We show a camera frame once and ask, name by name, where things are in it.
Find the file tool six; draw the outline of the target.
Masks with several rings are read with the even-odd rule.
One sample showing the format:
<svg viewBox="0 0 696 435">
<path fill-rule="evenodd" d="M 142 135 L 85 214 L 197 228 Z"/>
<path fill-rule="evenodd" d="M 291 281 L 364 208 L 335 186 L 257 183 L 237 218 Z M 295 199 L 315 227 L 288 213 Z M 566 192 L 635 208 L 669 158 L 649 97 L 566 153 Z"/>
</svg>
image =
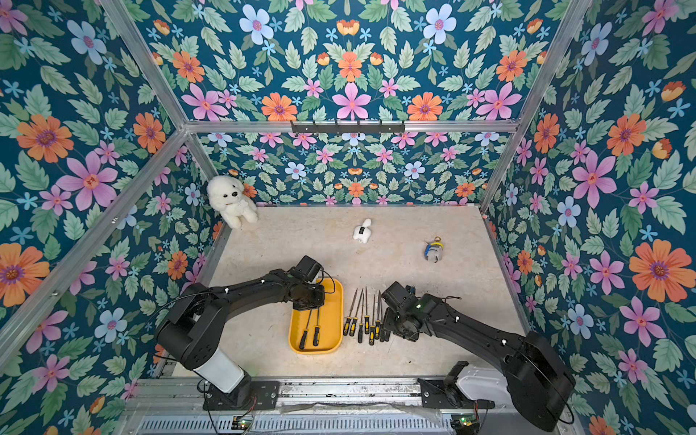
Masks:
<svg viewBox="0 0 696 435">
<path fill-rule="evenodd" d="M 382 293 L 377 294 L 376 315 L 375 315 L 374 338 L 375 341 L 382 342 Z"/>
</svg>

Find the file tool ten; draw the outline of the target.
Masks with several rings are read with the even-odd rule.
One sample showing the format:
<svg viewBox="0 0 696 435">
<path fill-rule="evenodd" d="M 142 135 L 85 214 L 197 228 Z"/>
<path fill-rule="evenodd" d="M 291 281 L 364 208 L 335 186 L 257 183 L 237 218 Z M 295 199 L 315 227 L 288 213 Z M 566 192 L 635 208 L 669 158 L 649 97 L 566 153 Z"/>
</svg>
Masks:
<svg viewBox="0 0 696 435">
<path fill-rule="evenodd" d="M 307 337 L 308 337 L 308 333 L 309 333 L 309 326 L 311 323 L 312 313 L 313 313 L 313 311 L 310 310 L 307 314 L 306 325 L 304 326 L 303 333 L 302 333 L 302 336 L 301 336 L 301 339 L 299 342 L 299 346 L 298 346 L 298 349 L 300 351 L 304 351 L 304 349 L 306 349 L 306 342 L 307 342 Z"/>
</svg>

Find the file tool nine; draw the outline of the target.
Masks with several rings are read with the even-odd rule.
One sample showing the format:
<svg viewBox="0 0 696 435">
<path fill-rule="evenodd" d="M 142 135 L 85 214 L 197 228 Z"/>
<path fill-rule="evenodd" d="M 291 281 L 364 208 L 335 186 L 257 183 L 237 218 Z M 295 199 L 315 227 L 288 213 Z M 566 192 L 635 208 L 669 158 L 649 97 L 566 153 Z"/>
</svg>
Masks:
<svg viewBox="0 0 696 435">
<path fill-rule="evenodd" d="M 320 313 L 321 313 L 321 308 L 318 308 L 316 310 L 315 330 L 314 330 L 313 342 L 312 342 L 313 347 L 319 346 L 319 342 L 320 342 L 320 333 L 321 333 Z"/>
</svg>

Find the file tool five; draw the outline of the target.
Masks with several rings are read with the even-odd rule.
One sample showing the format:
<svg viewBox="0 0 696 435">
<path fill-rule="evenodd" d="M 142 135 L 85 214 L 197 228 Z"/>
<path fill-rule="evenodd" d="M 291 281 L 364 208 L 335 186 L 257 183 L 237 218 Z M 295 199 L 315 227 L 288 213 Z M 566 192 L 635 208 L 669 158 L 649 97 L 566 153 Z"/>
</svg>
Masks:
<svg viewBox="0 0 696 435">
<path fill-rule="evenodd" d="M 370 331 L 369 331 L 369 345 L 373 346 L 375 344 L 375 333 L 376 333 L 376 310 L 377 310 L 377 295 L 373 295 L 372 302 L 372 314 L 370 316 Z"/>
</svg>

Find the file tool three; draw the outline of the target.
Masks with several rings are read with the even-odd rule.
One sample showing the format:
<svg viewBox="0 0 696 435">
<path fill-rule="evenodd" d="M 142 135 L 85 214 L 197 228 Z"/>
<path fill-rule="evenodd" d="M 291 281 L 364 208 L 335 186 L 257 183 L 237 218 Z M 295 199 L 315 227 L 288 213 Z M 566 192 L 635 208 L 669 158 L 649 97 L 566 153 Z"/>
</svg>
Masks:
<svg viewBox="0 0 696 435">
<path fill-rule="evenodd" d="M 357 343 L 362 344 L 364 340 L 364 292 L 361 293 L 359 299 L 358 326 L 357 326 Z"/>
</svg>

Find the file tool one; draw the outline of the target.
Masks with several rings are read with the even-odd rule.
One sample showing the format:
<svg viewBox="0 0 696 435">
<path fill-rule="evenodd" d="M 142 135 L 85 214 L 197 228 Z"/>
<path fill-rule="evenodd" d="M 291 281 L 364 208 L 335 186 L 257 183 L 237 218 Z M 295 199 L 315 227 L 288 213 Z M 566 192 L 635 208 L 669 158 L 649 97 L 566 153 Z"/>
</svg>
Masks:
<svg viewBox="0 0 696 435">
<path fill-rule="evenodd" d="M 355 311 L 355 303 L 359 294 L 359 290 L 355 290 L 353 293 L 353 299 L 351 301 L 351 306 L 348 310 L 348 316 L 344 320 L 343 336 L 348 336 L 352 334 L 352 324 L 353 324 L 353 311 Z"/>
</svg>

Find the yellow plastic storage tray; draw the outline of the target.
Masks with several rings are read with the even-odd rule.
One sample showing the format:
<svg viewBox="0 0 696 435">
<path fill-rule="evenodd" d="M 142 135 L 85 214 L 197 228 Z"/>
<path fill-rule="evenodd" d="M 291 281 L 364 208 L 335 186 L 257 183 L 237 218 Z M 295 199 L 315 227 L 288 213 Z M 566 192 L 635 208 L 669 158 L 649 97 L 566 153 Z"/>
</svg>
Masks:
<svg viewBox="0 0 696 435">
<path fill-rule="evenodd" d="M 294 310 L 288 332 L 288 344 L 299 355 L 326 355 L 342 344 L 344 328 L 344 287 L 335 279 L 325 278 L 321 284 L 326 300 L 320 308 Z"/>
</svg>

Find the file tool two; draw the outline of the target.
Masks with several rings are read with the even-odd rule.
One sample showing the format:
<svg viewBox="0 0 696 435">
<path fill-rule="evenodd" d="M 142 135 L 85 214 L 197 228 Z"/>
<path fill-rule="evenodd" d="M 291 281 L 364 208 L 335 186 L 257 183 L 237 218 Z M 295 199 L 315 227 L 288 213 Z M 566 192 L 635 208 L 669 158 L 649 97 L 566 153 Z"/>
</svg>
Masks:
<svg viewBox="0 0 696 435">
<path fill-rule="evenodd" d="M 353 316 L 351 317 L 351 323 L 349 324 L 350 328 L 348 331 L 348 335 L 351 337 L 355 336 L 355 334 L 356 334 L 358 318 L 359 318 L 361 309 L 363 308 L 363 297 L 364 297 L 364 291 L 361 291 L 360 295 L 358 297 L 358 306 L 355 309 L 355 312 L 353 313 Z"/>
</svg>

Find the file tool four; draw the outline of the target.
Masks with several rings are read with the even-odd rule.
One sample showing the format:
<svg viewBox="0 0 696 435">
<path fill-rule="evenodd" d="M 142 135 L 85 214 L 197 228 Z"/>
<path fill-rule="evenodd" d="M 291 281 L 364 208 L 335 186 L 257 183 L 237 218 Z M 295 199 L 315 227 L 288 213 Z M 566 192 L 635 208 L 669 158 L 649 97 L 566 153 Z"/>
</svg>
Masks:
<svg viewBox="0 0 696 435">
<path fill-rule="evenodd" d="M 370 329 L 371 329 L 371 323 L 370 323 L 370 316 L 369 316 L 369 295 L 368 295 L 368 289 L 367 286 L 364 288 L 364 299 L 362 300 L 364 303 L 364 315 L 362 316 L 364 318 L 364 334 L 369 335 Z"/>
</svg>

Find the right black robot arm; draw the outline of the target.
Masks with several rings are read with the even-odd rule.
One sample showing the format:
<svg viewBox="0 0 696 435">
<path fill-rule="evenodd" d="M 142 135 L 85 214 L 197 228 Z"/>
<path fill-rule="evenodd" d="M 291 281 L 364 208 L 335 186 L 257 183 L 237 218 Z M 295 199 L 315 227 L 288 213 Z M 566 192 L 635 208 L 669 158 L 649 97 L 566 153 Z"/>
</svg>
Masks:
<svg viewBox="0 0 696 435">
<path fill-rule="evenodd" d="M 550 342 L 536 332 L 525 336 L 484 324 L 453 308 L 445 298 L 415 295 L 394 282 L 382 294 L 384 329 L 411 342 L 426 334 L 449 341 L 500 372 L 516 411 L 538 429 L 561 422 L 576 380 Z"/>
</svg>

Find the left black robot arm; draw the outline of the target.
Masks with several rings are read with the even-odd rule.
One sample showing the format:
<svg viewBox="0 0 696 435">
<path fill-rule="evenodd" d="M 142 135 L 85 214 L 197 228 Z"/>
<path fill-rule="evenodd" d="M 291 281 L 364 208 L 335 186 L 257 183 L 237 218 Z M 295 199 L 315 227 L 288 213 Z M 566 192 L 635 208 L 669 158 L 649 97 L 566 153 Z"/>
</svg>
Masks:
<svg viewBox="0 0 696 435">
<path fill-rule="evenodd" d="M 219 347 L 228 321 L 272 304 L 291 303 L 297 311 L 321 307 L 326 290 L 315 279 L 322 271 L 313 262 L 275 269 L 235 285 L 192 285 L 169 309 L 156 332 L 156 342 L 221 393 L 233 393 L 248 374 Z"/>
</svg>

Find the small white toy figure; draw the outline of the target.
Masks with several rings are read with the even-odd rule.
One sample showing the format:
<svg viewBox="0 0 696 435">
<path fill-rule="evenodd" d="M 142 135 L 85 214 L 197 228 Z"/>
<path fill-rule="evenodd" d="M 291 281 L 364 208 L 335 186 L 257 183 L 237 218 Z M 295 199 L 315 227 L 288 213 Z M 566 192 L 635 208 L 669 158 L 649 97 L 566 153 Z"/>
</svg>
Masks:
<svg viewBox="0 0 696 435">
<path fill-rule="evenodd" d="M 353 239 L 367 244 L 372 235 L 372 220 L 365 219 L 364 222 L 353 230 Z"/>
</svg>

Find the white plush bear toy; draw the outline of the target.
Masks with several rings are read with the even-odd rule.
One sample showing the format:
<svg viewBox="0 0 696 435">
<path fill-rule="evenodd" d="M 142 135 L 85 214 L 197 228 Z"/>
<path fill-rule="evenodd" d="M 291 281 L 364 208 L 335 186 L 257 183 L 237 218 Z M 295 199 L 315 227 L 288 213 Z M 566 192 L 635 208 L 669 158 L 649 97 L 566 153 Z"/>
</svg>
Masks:
<svg viewBox="0 0 696 435">
<path fill-rule="evenodd" d="M 208 201 L 226 224 L 233 229 L 241 229 L 242 222 L 258 221 L 257 206 L 244 194 L 244 184 L 230 176 L 216 176 L 208 182 Z"/>
</svg>

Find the blue yellow keychain toy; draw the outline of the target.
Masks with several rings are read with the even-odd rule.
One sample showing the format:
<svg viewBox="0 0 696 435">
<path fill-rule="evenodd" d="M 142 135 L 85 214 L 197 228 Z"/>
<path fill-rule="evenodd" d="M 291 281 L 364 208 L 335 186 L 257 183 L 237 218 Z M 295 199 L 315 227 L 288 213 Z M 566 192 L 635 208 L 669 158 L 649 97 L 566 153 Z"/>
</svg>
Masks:
<svg viewBox="0 0 696 435">
<path fill-rule="evenodd" d="M 424 250 L 424 258 L 431 263 L 437 264 L 442 260 L 444 244 L 440 237 L 435 237 L 429 242 Z"/>
</svg>

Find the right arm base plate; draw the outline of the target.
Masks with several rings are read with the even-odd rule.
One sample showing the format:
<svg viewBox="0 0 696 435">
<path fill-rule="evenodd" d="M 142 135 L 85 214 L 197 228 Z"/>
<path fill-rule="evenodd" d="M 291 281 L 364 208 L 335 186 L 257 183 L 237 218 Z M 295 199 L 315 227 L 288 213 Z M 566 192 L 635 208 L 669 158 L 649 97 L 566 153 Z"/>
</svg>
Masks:
<svg viewBox="0 0 696 435">
<path fill-rule="evenodd" d="M 451 382 L 442 379 L 418 378 L 422 407 L 438 410 L 492 410 L 495 402 L 489 400 L 471 400 Z"/>
</svg>

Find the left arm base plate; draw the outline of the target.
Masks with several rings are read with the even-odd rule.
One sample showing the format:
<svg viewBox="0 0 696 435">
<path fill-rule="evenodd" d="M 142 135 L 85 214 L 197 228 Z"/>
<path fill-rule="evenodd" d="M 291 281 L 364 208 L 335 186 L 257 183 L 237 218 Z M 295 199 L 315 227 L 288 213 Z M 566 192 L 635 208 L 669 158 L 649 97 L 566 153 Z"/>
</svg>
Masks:
<svg viewBox="0 0 696 435">
<path fill-rule="evenodd" d="M 205 411 L 269 411 L 275 409 L 280 382 L 243 380 L 231 393 L 210 382 L 201 385 Z"/>
</svg>

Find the black wall hook rail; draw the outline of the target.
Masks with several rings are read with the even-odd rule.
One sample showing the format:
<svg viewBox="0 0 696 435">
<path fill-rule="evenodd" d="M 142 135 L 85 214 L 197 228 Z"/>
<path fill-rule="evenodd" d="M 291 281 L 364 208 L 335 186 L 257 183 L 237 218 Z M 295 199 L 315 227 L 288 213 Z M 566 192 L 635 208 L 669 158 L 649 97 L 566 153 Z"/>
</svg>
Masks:
<svg viewBox="0 0 696 435">
<path fill-rule="evenodd" d="M 405 123 L 385 123 L 384 121 L 291 121 L 291 132 L 327 135 L 342 135 L 344 133 L 363 133 L 366 135 L 382 133 L 404 133 Z"/>
</svg>

